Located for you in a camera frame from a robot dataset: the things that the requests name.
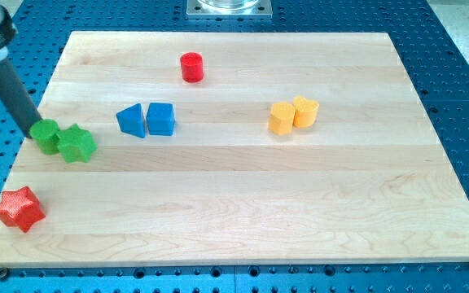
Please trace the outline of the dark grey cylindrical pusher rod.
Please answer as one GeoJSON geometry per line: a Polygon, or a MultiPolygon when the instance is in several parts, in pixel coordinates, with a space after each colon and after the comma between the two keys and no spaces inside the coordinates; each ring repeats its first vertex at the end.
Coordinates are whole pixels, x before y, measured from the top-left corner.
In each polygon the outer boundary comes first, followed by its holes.
{"type": "Polygon", "coordinates": [[[0,100],[26,138],[31,127],[42,119],[9,59],[0,61],[0,100]]]}

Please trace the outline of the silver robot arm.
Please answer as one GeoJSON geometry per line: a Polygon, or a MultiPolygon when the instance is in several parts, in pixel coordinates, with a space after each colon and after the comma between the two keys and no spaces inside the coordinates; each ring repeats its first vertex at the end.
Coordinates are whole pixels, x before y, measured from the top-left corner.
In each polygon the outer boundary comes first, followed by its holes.
{"type": "Polygon", "coordinates": [[[30,128],[42,117],[8,59],[8,45],[16,34],[8,10],[0,4],[0,100],[22,134],[30,138],[30,128]]]}

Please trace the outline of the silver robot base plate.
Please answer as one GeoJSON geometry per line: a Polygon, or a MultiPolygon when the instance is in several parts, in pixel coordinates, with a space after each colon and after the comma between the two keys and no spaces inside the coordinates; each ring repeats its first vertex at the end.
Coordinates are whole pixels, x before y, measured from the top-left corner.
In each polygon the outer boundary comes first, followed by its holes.
{"type": "Polygon", "coordinates": [[[264,18],[273,15],[271,0],[187,0],[188,19],[264,18]]]}

